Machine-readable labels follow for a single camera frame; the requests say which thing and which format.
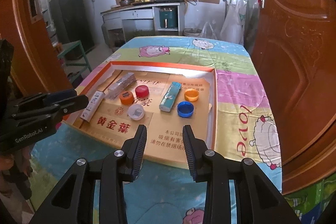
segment bucket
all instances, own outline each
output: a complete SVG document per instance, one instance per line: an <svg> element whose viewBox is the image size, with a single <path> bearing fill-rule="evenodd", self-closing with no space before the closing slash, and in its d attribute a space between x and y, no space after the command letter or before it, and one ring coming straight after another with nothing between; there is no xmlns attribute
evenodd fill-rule
<svg viewBox="0 0 336 224"><path fill-rule="evenodd" d="M164 28L177 28L177 9L176 8L161 8L160 27Z"/></svg>
<svg viewBox="0 0 336 224"><path fill-rule="evenodd" d="M183 30L183 35L185 37L201 37L202 30L194 29L194 28L187 28Z"/></svg>

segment tablecloth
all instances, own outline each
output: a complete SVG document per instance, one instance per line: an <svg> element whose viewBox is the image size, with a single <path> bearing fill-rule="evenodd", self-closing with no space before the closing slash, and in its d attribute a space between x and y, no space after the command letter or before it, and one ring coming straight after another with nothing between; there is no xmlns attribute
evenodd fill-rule
<svg viewBox="0 0 336 224"><path fill-rule="evenodd" d="M215 68L217 131L215 150L225 158L252 158L281 191L282 171L278 133L263 85L241 45L194 37L137 37L98 66L77 88L80 92L106 62L150 61ZM100 159L114 151L63 124L58 132L32 150L30 178L35 207L43 201L73 162ZM232 223L236 223L233 182ZM193 182L189 171L144 160L140 176L124 185L129 224L202 223L206 184ZM98 223L97 184L94 203Z"/></svg>

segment wooden door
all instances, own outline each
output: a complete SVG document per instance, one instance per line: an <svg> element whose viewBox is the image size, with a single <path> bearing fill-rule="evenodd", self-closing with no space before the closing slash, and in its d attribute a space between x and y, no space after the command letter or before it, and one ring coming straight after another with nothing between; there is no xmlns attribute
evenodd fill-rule
<svg viewBox="0 0 336 224"><path fill-rule="evenodd" d="M283 166L282 193L307 187L336 172L336 121L305 152Z"/></svg>
<svg viewBox="0 0 336 224"><path fill-rule="evenodd" d="M336 4L264 4L252 61L274 114L285 167L324 135L336 117Z"/></svg>
<svg viewBox="0 0 336 224"><path fill-rule="evenodd" d="M24 96L72 88L43 19L31 22L27 0L0 0L0 38L14 46L11 77Z"/></svg>

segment screw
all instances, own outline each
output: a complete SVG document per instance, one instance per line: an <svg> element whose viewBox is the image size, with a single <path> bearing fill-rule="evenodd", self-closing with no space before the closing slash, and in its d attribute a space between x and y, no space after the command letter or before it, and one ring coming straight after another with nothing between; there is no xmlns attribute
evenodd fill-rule
<svg viewBox="0 0 336 224"><path fill-rule="evenodd" d="M124 151L123 151L123 150L117 150L117 151L114 152L114 155L115 155L116 157L121 157L123 154L124 154Z"/></svg>
<svg viewBox="0 0 336 224"><path fill-rule="evenodd" d="M85 163L86 163L85 159L79 159L79 160L77 160L77 165L79 165L79 166L84 165Z"/></svg>
<svg viewBox="0 0 336 224"><path fill-rule="evenodd" d="M250 159L250 158L244 158L244 163L245 163L246 165L252 165L252 164L253 164L253 160Z"/></svg>
<svg viewBox="0 0 336 224"><path fill-rule="evenodd" d="M206 156L212 157L215 155L215 152L213 150L208 149L207 151L204 152Z"/></svg>

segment refrigerator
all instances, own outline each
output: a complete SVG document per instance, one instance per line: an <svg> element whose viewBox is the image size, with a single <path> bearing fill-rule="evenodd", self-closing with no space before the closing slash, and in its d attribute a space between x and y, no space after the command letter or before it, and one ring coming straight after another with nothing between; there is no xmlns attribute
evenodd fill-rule
<svg viewBox="0 0 336 224"><path fill-rule="evenodd" d="M85 15L83 0L51 0L49 7L60 43L67 44L80 40L85 52L93 49L95 44ZM81 58L80 48L74 48L65 57L67 60Z"/></svg>

